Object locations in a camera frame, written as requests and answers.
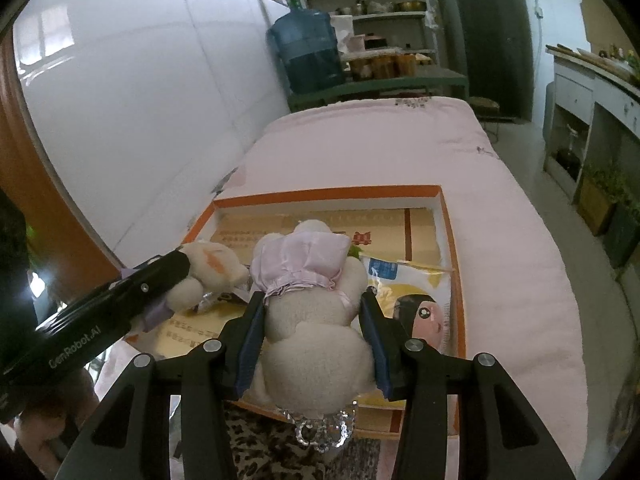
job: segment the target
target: clear bead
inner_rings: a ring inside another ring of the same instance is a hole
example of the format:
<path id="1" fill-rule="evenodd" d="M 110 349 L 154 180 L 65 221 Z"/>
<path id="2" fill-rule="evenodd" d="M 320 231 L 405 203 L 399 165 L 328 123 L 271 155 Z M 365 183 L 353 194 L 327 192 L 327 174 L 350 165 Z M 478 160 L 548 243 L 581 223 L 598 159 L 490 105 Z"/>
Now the clear bead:
<path id="1" fill-rule="evenodd" d="M 323 418 L 306 418 L 288 410 L 282 410 L 282 414 L 289 422 L 295 424 L 296 438 L 300 444 L 325 453 L 332 447 L 343 446 L 353 433 L 357 404 L 354 400 L 344 410 L 325 415 Z"/>

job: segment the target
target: table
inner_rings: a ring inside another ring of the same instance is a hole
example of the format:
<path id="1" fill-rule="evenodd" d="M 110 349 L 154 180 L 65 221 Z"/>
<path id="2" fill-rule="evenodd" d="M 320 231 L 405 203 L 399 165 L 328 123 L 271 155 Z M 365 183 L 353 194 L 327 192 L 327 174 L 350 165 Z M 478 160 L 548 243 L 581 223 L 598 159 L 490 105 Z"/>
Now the table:
<path id="1" fill-rule="evenodd" d="M 424 65 L 418 66 L 416 75 L 412 77 L 353 81 L 309 94 L 292 94 L 288 97 L 287 102 L 292 112 L 299 112 L 308 108 L 317 108 L 338 101 L 345 101 L 349 96 L 358 94 L 405 89 L 428 90 L 437 86 L 461 87 L 464 100 L 468 101 L 469 99 L 469 82 L 465 75 L 441 66 Z"/>

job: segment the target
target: pink tablecloth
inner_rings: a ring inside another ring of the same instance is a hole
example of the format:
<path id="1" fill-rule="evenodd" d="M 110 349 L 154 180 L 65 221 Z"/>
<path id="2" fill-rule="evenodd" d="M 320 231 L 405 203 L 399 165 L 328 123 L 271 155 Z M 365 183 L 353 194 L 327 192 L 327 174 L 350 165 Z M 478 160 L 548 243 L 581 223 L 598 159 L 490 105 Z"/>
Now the pink tablecloth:
<path id="1" fill-rule="evenodd" d="M 578 306 L 555 242 L 465 102 L 364 100 L 285 116 L 219 198 L 402 184 L 442 186 L 468 356 L 498 358 L 576 470 L 587 439 Z"/>

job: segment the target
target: snack package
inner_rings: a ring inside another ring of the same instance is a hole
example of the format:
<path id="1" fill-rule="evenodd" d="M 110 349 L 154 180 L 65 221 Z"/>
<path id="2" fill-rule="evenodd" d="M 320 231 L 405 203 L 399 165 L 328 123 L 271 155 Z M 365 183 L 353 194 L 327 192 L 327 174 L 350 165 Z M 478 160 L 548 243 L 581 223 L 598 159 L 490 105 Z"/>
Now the snack package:
<path id="1" fill-rule="evenodd" d="M 415 262 L 386 262 L 362 255 L 369 285 L 383 314 L 400 321 L 410 337 L 449 353 L 451 272 Z"/>

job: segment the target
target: wooden planter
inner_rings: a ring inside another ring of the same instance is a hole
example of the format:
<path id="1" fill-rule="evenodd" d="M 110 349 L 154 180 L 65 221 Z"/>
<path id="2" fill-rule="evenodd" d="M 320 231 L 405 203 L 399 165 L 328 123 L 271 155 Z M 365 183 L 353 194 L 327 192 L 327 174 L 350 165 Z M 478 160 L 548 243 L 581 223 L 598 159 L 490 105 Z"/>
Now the wooden planter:
<path id="1" fill-rule="evenodd" d="M 590 177 L 584 177 L 580 190 L 578 213 L 594 236 L 601 235 L 607 230 L 615 206 L 615 202 L 612 202 Z"/>
<path id="2" fill-rule="evenodd" d="M 640 242 L 640 223 L 628 208 L 619 205 L 616 208 L 609 231 L 604 237 L 604 250 L 609 257 L 611 267 L 617 269 L 626 264 Z"/>

